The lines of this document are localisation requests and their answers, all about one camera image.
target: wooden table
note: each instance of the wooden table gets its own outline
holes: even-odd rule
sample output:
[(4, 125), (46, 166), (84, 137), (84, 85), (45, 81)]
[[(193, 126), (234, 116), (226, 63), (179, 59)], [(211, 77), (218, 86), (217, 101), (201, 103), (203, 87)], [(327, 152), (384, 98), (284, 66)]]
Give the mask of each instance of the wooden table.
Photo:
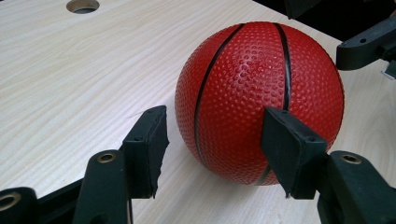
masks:
[[(275, 21), (340, 41), (250, 0), (99, 0), (79, 15), (66, 1), (0, 2), (0, 189), (38, 197), (83, 177), (90, 156), (119, 148), (142, 112), (168, 106), (171, 144), (155, 200), (133, 200), (135, 223), (319, 223), (317, 201), (277, 186), (243, 186), (198, 163), (177, 129), (180, 70), (208, 36), (247, 21)], [(396, 81), (385, 62), (341, 72), (344, 123), (332, 150), (369, 159), (396, 185)]]

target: dark background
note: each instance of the dark background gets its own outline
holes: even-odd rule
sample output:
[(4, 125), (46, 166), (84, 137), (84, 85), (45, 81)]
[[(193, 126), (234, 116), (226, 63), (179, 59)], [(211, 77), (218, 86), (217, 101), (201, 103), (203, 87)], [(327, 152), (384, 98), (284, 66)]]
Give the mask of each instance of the dark background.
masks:
[[(254, 0), (282, 14), (286, 13), (284, 0)], [(303, 2), (309, 0), (285, 0)], [(321, 0), (296, 18), (312, 28), (346, 41), (375, 24), (385, 20), (396, 9), (394, 0)]]

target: black stripe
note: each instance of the black stripe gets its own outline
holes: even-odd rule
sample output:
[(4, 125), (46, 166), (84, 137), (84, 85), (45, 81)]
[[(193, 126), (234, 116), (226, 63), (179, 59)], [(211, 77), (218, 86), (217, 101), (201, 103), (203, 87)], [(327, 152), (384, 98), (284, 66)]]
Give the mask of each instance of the black stripe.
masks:
[(202, 80), (201, 87), (200, 87), (199, 92), (198, 92), (198, 97), (197, 97), (197, 101), (196, 101), (197, 104), (196, 104), (196, 106), (195, 106), (195, 114), (194, 114), (194, 138), (195, 138), (195, 146), (196, 146), (196, 148), (197, 148), (199, 157), (200, 157), (200, 159), (201, 159), (201, 161), (202, 161), (202, 164), (203, 164), (204, 166), (206, 166), (206, 161), (204, 160), (204, 157), (202, 156), (202, 152), (201, 152), (200, 145), (199, 145), (199, 141), (198, 141), (198, 116), (199, 116), (199, 110), (200, 110), (200, 107), (201, 107), (201, 98), (202, 98), (202, 95), (203, 95), (203, 93), (204, 93), (205, 84), (206, 84), (207, 79), (208, 79), (208, 77), (209, 77), (210, 71), (211, 71), (212, 68), (213, 68), (213, 65), (215, 64), (215, 62), (216, 62), (216, 60), (218, 59), (218, 57), (219, 57), (219, 55), (221, 54), (221, 52), (224, 50), (225, 46), (226, 46), (226, 45), (230, 42), (230, 40), (236, 35), (236, 33), (238, 33), (238, 31), (240, 31), (240, 30), (242, 29), (242, 27), (243, 27), (244, 25), (245, 25), (245, 24), (240, 24), (239, 27), (236, 28), (236, 29), (224, 40), (224, 42), (220, 45), (220, 47), (219, 47), (218, 50), (216, 51), (215, 56), (212, 58), (212, 61), (210, 61), (210, 64), (209, 64), (209, 66), (208, 66), (207, 69), (206, 69), (204, 79)]
[(280, 35), (280, 41), (282, 42), (282, 48), (283, 48), (283, 57), (285, 60), (285, 94), (283, 97), (283, 109), (289, 110), (290, 97), (291, 97), (291, 63), (290, 63), (288, 39), (286, 38), (286, 34), (279, 24), (274, 23), (274, 26), (276, 27)]

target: wood grain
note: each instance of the wood grain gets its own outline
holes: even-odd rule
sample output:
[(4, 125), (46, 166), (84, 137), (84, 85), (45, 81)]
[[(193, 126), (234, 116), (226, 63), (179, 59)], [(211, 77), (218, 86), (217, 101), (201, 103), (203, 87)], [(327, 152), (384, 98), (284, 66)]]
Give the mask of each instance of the wood grain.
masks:
[[(119, 148), (141, 113), (168, 106), (170, 146), (155, 200), (133, 200), (135, 223), (319, 223), (314, 201), (280, 186), (242, 186), (200, 165), (176, 126), (180, 70), (208, 36), (247, 21), (300, 29), (335, 57), (340, 44), (249, 0), (99, 0), (78, 15), (67, 1), (0, 2), (0, 189), (42, 197), (82, 178), (94, 153)], [(396, 81), (375, 62), (341, 72), (346, 111), (332, 150), (369, 159), (396, 185)]]

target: textured ball surface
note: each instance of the textured ball surface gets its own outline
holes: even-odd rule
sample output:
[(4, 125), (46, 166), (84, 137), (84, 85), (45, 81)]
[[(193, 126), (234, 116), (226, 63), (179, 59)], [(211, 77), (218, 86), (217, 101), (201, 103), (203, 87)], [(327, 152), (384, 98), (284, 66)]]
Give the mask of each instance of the textured ball surface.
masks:
[(277, 183), (261, 150), (265, 106), (289, 110), (332, 145), (344, 111), (332, 59), (286, 25), (250, 22), (205, 40), (184, 65), (177, 125), (207, 169), (241, 184)]

